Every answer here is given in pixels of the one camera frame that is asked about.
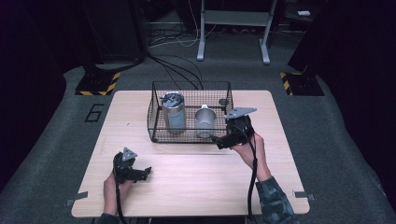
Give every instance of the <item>camouflage sleeve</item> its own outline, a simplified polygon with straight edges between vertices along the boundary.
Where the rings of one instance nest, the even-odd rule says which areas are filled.
[[[118,224],[120,220],[117,217],[111,216],[109,214],[103,213],[96,224]]]
[[[272,176],[267,180],[256,183],[262,206],[264,223],[300,223],[295,216],[286,194]]]

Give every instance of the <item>black wire cage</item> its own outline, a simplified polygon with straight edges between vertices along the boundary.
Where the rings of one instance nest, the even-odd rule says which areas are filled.
[[[169,128],[165,123],[162,98],[169,92],[184,98],[185,128]],[[195,113],[203,106],[216,112],[214,129],[195,129]],[[155,143],[212,143],[210,137],[200,137],[197,131],[210,131],[217,137],[227,134],[224,115],[233,110],[233,95],[228,81],[154,81],[148,108],[148,134]]]

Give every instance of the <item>wire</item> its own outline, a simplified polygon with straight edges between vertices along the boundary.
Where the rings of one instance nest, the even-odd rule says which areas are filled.
[[[197,75],[195,75],[193,72],[188,71],[188,70],[185,69],[185,68],[179,67],[179,66],[177,66],[177,65],[175,65],[175,64],[174,64],[174,66],[176,66],[176,67],[178,67],[178,68],[180,68],[180,69],[182,69],[182,70],[185,70],[186,72],[188,72],[188,73],[192,74],[193,76],[195,76],[195,77],[198,79],[198,81],[199,81],[199,83],[200,83],[200,85],[201,85],[202,90],[204,89],[204,86],[203,86],[203,84],[202,84],[202,73],[201,73],[201,70],[198,68],[197,65],[195,65],[195,63],[193,63],[192,61],[187,60],[187,59],[185,59],[185,58],[176,56],[176,55],[162,54],[162,55],[158,55],[158,56],[175,57],[175,58],[179,58],[179,59],[181,59],[181,60],[183,60],[183,61],[186,61],[186,62],[192,64],[192,66],[194,66],[194,67],[197,69],[197,71],[198,71],[198,73],[199,73],[199,75],[200,75],[199,77],[198,77]]]
[[[198,78],[198,76],[196,76],[193,72],[191,72],[191,71],[189,71],[189,70],[187,70],[187,69],[185,69],[185,68],[183,68],[183,67],[180,67],[180,66],[178,66],[178,65],[175,65],[175,64],[173,64],[173,63],[169,63],[169,62],[167,62],[167,61],[165,61],[165,60],[162,60],[162,59],[159,59],[159,58],[157,58],[157,57],[154,57],[154,56],[152,56],[152,55],[150,55],[150,54],[148,54],[148,57],[149,57],[150,59],[152,59],[154,62],[159,63],[160,65],[162,65],[162,66],[165,68],[166,72],[168,73],[169,77],[170,77],[174,82],[175,82],[175,80],[172,78],[172,76],[171,76],[169,70],[172,70],[172,71],[175,72],[176,74],[179,74],[181,77],[183,77],[184,79],[186,79],[187,81],[189,81],[190,84],[191,84],[196,90],[198,90],[198,87],[197,87],[194,83],[192,83],[192,81],[190,81],[187,77],[185,77],[183,74],[181,74],[180,72],[178,72],[178,71],[175,69],[175,68],[178,68],[178,69],[181,69],[181,70],[183,70],[183,71],[185,71],[185,72],[187,72],[187,73],[193,75],[194,77],[196,77],[196,78],[198,79],[199,84],[201,85],[202,90],[204,89],[204,86],[203,86],[203,84],[202,84],[201,79]]]
[[[247,142],[249,143],[251,151],[253,153],[253,168],[252,168],[252,174],[251,174],[251,178],[250,178],[250,185],[249,185],[248,193],[247,193],[247,209],[248,209],[248,216],[249,216],[250,220],[254,220],[254,222],[257,223],[256,218],[253,216],[253,213],[251,211],[251,196],[253,193],[254,182],[256,180],[256,175],[257,175],[256,138],[254,137],[254,134],[253,134],[253,141],[254,141],[254,146],[253,146],[250,139],[248,138],[248,136],[245,134],[245,132],[241,128],[239,128],[236,125],[232,125],[232,127],[237,129],[242,135],[244,135],[244,137],[247,140]]]
[[[122,222],[122,224],[127,224],[125,221],[125,217],[123,216],[123,213],[122,213],[121,199],[120,199],[120,184],[119,184],[117,172],[116,172],[116,169],[114,166],[113,166],[113,175],[114,175],[114,181],[116,182],[117,211],[119,212],[119,217],[120,217],[120,221]]]
[[[180,45],[183,47],[186,47],[186,48],[191,47],[193,44],[195,44],[195,42],[197,42],[197,40],[199,40],[198,25],[197,25],[197,21],[195,20],[194,13],[192,13],[191,0],[189,0],[189,7],[190,7],[192,19],[194,20],[194,24],[195,24],[196,37],[195,37],[194,41],[189,45],[183,45],[182,42],[180,42]]]
[[[176,31],[175,28],[180,24],[180,31]],[[171,32],[177,32],[176,34],[171,34],[167,35],[166,32],[171,31]],[[186,37],[188,34],[186,31],[183,31],[183,26],[181,26],[181,22],[175,25],[171,29],[153,29],[151,30],[151,35],[154,35],[153,38],[151,38],[148,41],[149,46],[157,45],[163,43],[167,39],[176,39],[178,37]]]
[[[224,0],[221,1],[221,9],[220,9],[220,11],[223,10],[223,7],[224,7]],[[217,24],[215,24],[215,25],[213,26],[213,28],[205,35],[205,37],[207,37],[208,35],[210,35],[210,33],[212,33],[212,31],[216,28],[216,26],[217,26]]]
[[[172,31],[174,32],[175,30],[154,30],[154,32],[166,32],[166,31]],[[195,39],[193,40],[181,40],[181,38],[185,38],[185,37],[189,37],[189,33],[187,33],[187,31],[183,30],[183,27],[180,26],[180,31],[178,34],[174,34],[174,35],[166,35],[165,33],[158,33],[157,36],[158,38],[152,38],[149,41],[148,44],[148,48],[152,49],[152,48],[156,48],[162,45],[167,45],[167,44],[180,44],[180,43],[188,43],[188,42],[195,42],[197,40],[197,37],[195,37]],[[169,41],[169,42],[165,42],[166,40],[169,39],[176,39],[177,41]]]

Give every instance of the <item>cylindrical container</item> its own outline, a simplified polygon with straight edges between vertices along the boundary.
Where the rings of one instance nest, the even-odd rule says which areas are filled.
[[[182,133],[186,129],[184,96],[178,91],[169,91],[162,98],[163,118],[169,133]]]
[[[194,128],[197,137],[208,138],[214,133],[216,127],[216,112],[202,105],[202,107],[195,113]]]

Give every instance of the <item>can lid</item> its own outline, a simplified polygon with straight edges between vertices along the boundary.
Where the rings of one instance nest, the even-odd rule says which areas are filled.
[[[162,98],[163,106],[170,108],[170,107],[177,107],[184,102],[184,97],[182,94],[178,93],[177,91],[167,92]]]

